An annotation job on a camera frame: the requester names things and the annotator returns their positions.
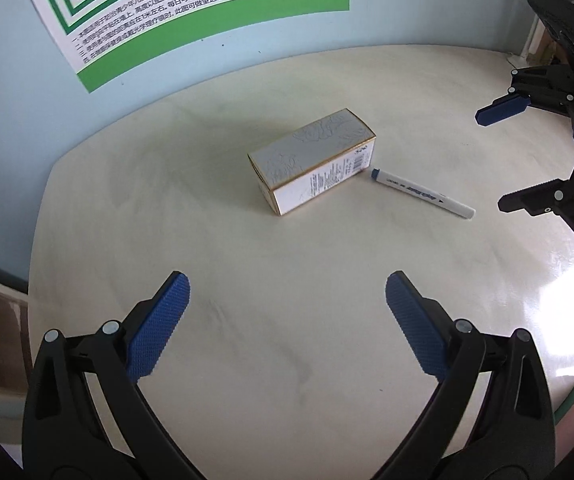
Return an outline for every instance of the wall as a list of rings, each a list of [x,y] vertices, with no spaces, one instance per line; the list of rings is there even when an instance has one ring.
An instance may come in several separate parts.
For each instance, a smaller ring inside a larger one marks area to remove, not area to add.
[[[519,52],[533,16],[526,0],[352,0],[351,6],[350,12],[297,16],[207,38],[88,94],[31,1],[0,0],[0,270],[28,277],[54,162],[150,102],[246,66],[349,46],[429,43]]]

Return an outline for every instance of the blue textured pad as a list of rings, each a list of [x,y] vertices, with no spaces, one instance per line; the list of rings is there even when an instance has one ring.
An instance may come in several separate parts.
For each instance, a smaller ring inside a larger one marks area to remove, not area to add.
[[[523,113],[531,104],[531,99],[516,95],[510,99],[501,98],[499,102],[478,110],[476,122],[481,126],[489,126],[503,119]]]
[[[387,304],[414,351],[422,371],[443,381],[449,371],[446,343],[414,292],[396,274],[392,274],[387,280]]]
[[[189,279],[184,274],[178,274],[131,340],[127,375],[132,383],[154,370],[166,342],[189,304],[189,291]]]

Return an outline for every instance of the white marker pen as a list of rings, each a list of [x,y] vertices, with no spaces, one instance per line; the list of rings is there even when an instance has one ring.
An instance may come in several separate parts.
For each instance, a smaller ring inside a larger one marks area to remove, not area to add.
[[[427,189],[425,186],[420,186],[419,184],[414,184],[405,178],[392,175],[390,173],[385,173],[380,170],[373,170],[371,172],[371,177],[376,182],[384,184],[385,186],[393,187],[394,189],[409,193],[412,196],[430,202],[433,205],[451,211],[459,216],[466,219],[471,219],[476,214],[476,210],[456,202],[455,200],[448,198],[440,193],[436,193],[431,189]]]

